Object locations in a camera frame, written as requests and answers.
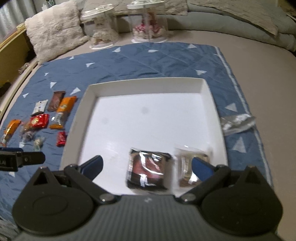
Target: white tray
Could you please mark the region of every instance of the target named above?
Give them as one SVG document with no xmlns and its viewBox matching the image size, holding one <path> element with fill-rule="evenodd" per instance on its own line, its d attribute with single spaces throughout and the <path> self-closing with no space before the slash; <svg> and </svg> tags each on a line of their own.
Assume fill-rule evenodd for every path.
<svg viewBox="0 0 296 241">
<path fill-rule="evenodd" d="M 138 194 L 126 186 L 130 148 L 174 155 L 176 146 L 203 150 L 214 166 L 227 165 L 220 121 L 204 79 L 94 84 L 87 88 L 76 112 L 61 169 L 101 155 L 104 168 L 93 182 L 113 194 Z M 176 166 L 170 167 L 174 181 L 165 182 L 168 192 L 179 196 L 188 188 L 178 187 Z"/>
</svg>

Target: white fluffy pillow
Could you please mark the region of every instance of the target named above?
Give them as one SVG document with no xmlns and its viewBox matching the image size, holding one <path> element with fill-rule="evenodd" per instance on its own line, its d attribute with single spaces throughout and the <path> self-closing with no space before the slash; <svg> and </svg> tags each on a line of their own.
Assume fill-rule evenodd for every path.
<svg viewBox="0 0 296 241">
<path fill-rule="evenodd" d="M 80 27 L 76 2 L 70 0 L 39 12 L 25 21 L 39 64 L 88 40 Z"/>
</svg>

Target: glass cloche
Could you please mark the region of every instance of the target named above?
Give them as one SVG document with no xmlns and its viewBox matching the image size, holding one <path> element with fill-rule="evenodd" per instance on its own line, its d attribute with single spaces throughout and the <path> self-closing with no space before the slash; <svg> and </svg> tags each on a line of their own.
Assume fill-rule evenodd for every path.
<svg viewBox="0 0 296 241">
<path fill-rule="evenodd" d="M 127 5 L 133 43 L 164 42 L 168 37 L 165 3 L 158 0 L 136 0 Z"/>
<path fill-rule="evenodd" d="M 117 20 L 112 4 L 101 5 L 82 12 L 80 20 L 84 24 L 85 33 L 90 36 L 91 49 L 103 49 L 118 41 Z"/>
</svg>

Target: curtain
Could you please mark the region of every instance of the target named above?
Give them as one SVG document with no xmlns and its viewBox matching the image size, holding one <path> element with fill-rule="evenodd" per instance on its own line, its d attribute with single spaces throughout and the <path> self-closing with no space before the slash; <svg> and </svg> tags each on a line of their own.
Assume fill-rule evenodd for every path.
<svg viewBox="0 0 296 241">
<path fill-rule="evenodd" d="M 0 8 L 0 42 L 17 25 L 36 14 L 32 0 L 10 0 Z"/>
</svg>

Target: clear plastic wrapper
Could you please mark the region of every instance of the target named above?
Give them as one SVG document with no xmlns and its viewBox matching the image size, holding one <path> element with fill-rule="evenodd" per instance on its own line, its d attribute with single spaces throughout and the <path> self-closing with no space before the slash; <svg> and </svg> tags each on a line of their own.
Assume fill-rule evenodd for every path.
<svg viewBox="0 0 296 241">
<path fill-rule="evenodd" d="M 43 147 L 45 138 L 44 137 L 37 137 L 34 140 L 34 151 L 41 151 L 41 148 Z"/>
<path fill-rule="evenodd" d="M 21 134 L 22 142 L 26 143 L 26 142 L 33 140 L 36 132 L 37 131 L 27 131 L 27 132 Z"/>
<path fill-rule="evenodd" d="M 43 100 L 43 101 L 36 102 L 34 110 L 33 110 L 31 116 L 44 113 L 47 102 L 48 102 L 48 100 Z"/>
<path fill-rule="evenodd" d="M 50 129 L 63 129 L 65 127 L 65 123 L 71 113 L 76 99 L 76 96 L 65 97 L 62 99 L 55 117 L 52 118 L 52 122 L 49 126 Z"/>
<path fill-rule="evenodd" d="M 166 189 L 163 181 L 169 159 L 168 153 L 131 149 L 127 186 L 144 190 Z"/>
<path fill-rule="evenodd" d="M 256 118 L 249 114 L 230 115 L 220 118 L 224 136 L 246 131 L 256 124 Z"/>
<path fill-rule="evenodd" d="M 175 156 L 178 165 L 178 179 L 180 187 L 196 186 L 199 183 L 198 177 L 193 173 L 191 165 L 194 157 L 210 162 L 209 156 L 195 148 L 175 148 Z"/>
<path fill-rule="evenodd" d="M 4 130 L 3 136 L 0 141 L 0 145 L 6 147 L 7 143 L 11 139 L 12 135 L 15 133 L 16 129 L 20 125 L 21 120 L 11 120 L 6 129 Z"/>
<path fill-rule="evenodd" d="M 66 91 L 56 91 L 50 100 L 47 111 L 56 111 L 65 96 Z"/>
</svg>

